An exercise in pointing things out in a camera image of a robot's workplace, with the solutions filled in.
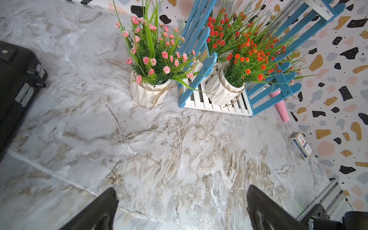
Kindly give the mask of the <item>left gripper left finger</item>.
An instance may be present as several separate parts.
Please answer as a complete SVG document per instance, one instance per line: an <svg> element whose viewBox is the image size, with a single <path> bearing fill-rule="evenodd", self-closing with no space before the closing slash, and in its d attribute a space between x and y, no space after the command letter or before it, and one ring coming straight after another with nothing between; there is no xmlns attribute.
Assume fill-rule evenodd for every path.
<svg viewBox="0 0 368 230"><path fill-rule="evenodd" d="M110 187L60 230L112 230L118 203L116 191Z"/></svg>

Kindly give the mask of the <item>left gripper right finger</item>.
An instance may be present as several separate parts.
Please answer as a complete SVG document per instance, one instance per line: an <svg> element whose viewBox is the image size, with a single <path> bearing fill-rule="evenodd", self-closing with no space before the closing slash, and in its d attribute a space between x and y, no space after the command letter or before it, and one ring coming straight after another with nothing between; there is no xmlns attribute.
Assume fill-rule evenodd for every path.
<svg viewBox="0 0 368 230"><path fill-rule="evenodd" d="M282 207L254 185L247 194L247 210L254 230L306 230Z"/></svg>

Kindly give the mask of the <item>blue white two-tier rack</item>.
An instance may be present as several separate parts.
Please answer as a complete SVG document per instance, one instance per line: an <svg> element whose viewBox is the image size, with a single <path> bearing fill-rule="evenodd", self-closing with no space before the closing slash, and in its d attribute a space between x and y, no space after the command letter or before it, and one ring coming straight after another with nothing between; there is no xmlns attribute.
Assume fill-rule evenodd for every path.
<svg viewBox="0 0 368 230"><path fill-rule="evenodd" d="M270 11L207 11L200 73L179 85L179 107L256 116L301 91L302 45L345 10L331 1L290 1Z"/></svg>

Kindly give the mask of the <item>orange flower pot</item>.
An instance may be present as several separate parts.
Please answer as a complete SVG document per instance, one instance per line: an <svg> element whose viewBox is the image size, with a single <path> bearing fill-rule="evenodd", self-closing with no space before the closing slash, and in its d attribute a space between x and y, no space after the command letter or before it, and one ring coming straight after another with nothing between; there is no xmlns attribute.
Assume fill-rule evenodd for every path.
<svg viewBox="0 0 368 230"><path fill-rule="evenodd" d="M279 26L272 25L272 17L251 17L252 23L244 33L227 62L220 64L206 83L209 100L218 106L235 104L249 85L260 83L277 73L276 57L286 54L297 36L284 39L276 35Z"/></svg>

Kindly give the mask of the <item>red flower pot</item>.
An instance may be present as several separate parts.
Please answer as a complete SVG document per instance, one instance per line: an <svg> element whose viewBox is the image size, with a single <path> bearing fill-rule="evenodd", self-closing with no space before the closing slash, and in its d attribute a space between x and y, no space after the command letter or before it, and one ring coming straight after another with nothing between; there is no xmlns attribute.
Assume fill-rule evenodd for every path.
<svg viewBox="0 0 368 230"><path fill-rule="evenodd" d="M242 35L252 26L248 22L252 4L253 1L223 1L218 13L208 17L205 26L210 28L210 34L206 44L210 57L217 54L214 70L231 59Z"/></svg>

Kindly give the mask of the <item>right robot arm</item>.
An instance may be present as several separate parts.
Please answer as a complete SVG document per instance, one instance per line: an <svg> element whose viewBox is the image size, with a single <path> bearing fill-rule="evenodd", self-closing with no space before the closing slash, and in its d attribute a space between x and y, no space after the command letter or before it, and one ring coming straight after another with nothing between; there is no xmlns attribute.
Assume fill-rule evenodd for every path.
<svg viewBox="0 0 368 230"><path fill-rule="evenodd" d="M302 219L301 223L308 230L367 230L368 213L349 211L344 214L341 221L331 220L321 204L317 204Z"/></svg>

